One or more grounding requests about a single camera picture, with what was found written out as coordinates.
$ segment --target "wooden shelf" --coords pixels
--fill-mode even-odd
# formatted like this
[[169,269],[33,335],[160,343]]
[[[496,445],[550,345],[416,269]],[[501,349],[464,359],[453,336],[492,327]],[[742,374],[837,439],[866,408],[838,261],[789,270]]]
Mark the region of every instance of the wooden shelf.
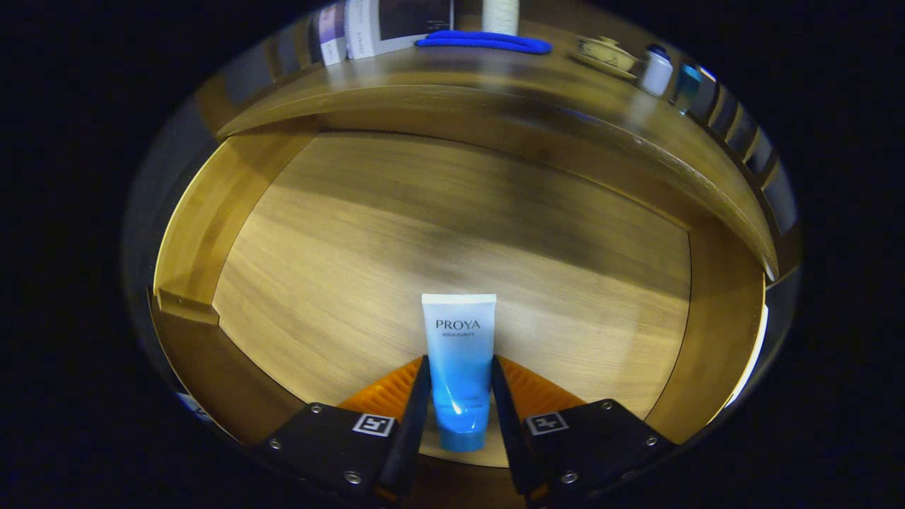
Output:
[[[472,145],[337,132],[264,193],[214,307],[284,388],[338,404],[425,352],[421,293],[496,293],[496,352],[644,418],[681,346],[690,269],[684,230],[581,178]],[[506,465],[496,430],[452,455],[428,420],[426,454]]]
[[[238,114],[205,85],[223,143],[169,221],[151,305],[174,371],[237,440],[423,354],[419,293],[496,293],[498,353],[675,442],[724,407],[777,274],[757,195],[691,119],[524,25],[554,52],[312,66]],[[470,455],[433,426],[426,455],[505,466],[495,422]],[[521,504],[499,469],[422,463]]]

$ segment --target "wood grain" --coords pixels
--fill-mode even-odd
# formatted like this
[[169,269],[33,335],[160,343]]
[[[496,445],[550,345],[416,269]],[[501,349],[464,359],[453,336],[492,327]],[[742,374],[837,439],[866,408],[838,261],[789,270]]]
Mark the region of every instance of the wood grain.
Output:
[[220,321],[220,315],[211,304],[192,301],[166,290],[157,289],[157,307],[162,312],[194,322],[216,325]]
[[[509,117],[571,134],[595,126],[593,142],[655,160],[646,172],[725,222],[776,272],[776,252],[757,199],[721,147],[666,101],[573,62],[574,35],[526,24],[554,44],[549,55],[482,48],[411,48],[342,62],[300,76],[263,97],[219,133],[276,120],[353,110]],[[556,110],[553,122],[541,111]]]
[[211,134],[216,134],[239,114],[239,108],[226,93],[226,83],[219,72],[202,83],[194,95],[201,121]]
[[[148,299],[156,300],[150,293]],[[255,366],[220,327],[149,305],[160,346],[179,381],[240,443],[258,444],[304,406]]]
[[684,442],[723,408],[748,363],[764,306],[764,272],[716,221],[689,232],[691,302],[679,357],[646,422]]
[[[421,293],[496,293],[500,355],[643,418],[680,348],[689,267],[684,230],[584,179],[461,143],[338,132],[264,193],[214,307],[283,387],[338,404],[424,353]],[[428,421],[426,454],[506,465],[494,430],[483,451],[453,455]]]
[[264,126],[225,141],[179,199],[157,255],[154,292],[210,304],[245,218],[317,132],[312,120]]

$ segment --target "white cylinder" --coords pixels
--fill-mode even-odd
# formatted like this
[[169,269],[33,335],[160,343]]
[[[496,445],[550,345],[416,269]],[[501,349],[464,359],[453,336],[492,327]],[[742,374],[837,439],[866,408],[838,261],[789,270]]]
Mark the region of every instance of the white cylinder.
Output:
[[519,0],[484,0],[481,29],[496,34],[519,34]]
[[672,77],[670,57],[662,47],[651,45],[647,49],[647,68],[638,82],[641,90],[654,97],[660,97],[666,91],[666,85]]

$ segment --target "orange gripper pad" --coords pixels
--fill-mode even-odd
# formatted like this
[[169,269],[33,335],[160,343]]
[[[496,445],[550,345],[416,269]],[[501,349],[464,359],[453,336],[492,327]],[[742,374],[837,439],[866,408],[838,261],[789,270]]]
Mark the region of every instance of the orange gripper pad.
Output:
[[505,357],[497,356],[519,420],[530,416],[578,407],[585,402],[544,377]]
[[412,392],[414,377],[421,367],[419,357],[402,368],[386,375],[382,379],[360,390],[355,396],[339,404],[340,408],[397,418],[400,422],[408,403],[408,395]]

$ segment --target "blue rope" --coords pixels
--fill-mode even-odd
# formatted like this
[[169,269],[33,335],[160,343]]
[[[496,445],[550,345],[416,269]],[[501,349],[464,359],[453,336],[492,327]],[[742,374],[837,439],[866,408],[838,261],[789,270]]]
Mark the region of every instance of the blue rope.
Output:
[[539,39],[495,34],[493,32],[460,32],[458,30],[434,32],[425,39],[415,42],[414,45],[422,48],[430,46],[472,46],[532,54],[550,53],[550,50],[553,49],[550,43]]

